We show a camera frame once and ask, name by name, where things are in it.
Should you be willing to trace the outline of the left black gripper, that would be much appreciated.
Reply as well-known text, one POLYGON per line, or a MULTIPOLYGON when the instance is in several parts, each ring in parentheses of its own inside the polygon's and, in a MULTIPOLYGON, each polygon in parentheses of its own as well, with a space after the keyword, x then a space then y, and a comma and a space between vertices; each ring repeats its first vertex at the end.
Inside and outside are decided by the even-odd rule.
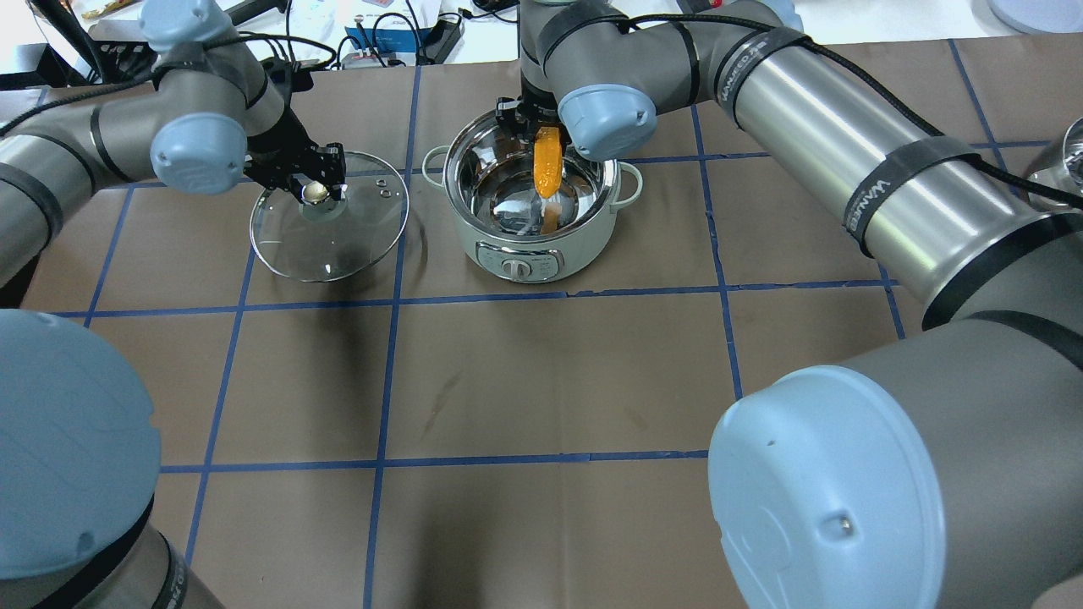
POLYGON ((342 200, 347 186, 347 151, 340 142, 319 145, 308 135, 293 108, 283 111, 279 119, 263 134, 247 139, 244 174, 268 189, 287 190, 296 200, 305 203, 303 176, 324 185, 332 200, 342 200))

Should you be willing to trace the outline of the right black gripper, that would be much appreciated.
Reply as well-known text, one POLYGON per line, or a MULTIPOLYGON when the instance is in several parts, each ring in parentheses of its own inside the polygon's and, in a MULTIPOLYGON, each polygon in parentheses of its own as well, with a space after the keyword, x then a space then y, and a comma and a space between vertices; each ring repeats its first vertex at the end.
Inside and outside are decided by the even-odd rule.
POLYGON ((539 107, 523 96, 500 96, 495 106, 495 143, 500 153, 533 153, 542 128, 557 129, 558 150, 564 153, 569 135, 554 109, 539 107))

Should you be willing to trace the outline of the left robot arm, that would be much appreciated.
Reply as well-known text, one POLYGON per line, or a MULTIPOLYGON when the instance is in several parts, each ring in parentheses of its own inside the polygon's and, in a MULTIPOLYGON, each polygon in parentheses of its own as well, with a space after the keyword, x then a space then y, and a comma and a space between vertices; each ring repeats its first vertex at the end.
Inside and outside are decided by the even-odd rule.
POLYGON ((221 608, 152 523, 151 393, 89 324, 140 184, 217 195, 253 178, 301 203, 344 189, 342 146, 311 140, 217 1, 147 1, 139 25, 147 72, 3 125, 3 287, 86 273, 84 304, 3 304, 4 608, 221 608))

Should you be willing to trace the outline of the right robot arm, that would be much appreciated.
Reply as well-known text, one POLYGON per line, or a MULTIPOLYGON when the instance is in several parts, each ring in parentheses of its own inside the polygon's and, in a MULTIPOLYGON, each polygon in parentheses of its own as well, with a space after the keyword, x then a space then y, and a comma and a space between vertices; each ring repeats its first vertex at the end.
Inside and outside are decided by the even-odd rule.
POLYGON ((918 304, 709 101, 642 165, 645 196, 584 272, 525 286, 492 398, 542 489, 494 546, 514 606, 743 608, 709 513, 707 451, 736 398, 792 370, 908 342, 918 304), (512 354, 518 349, 519 354, 512 354))

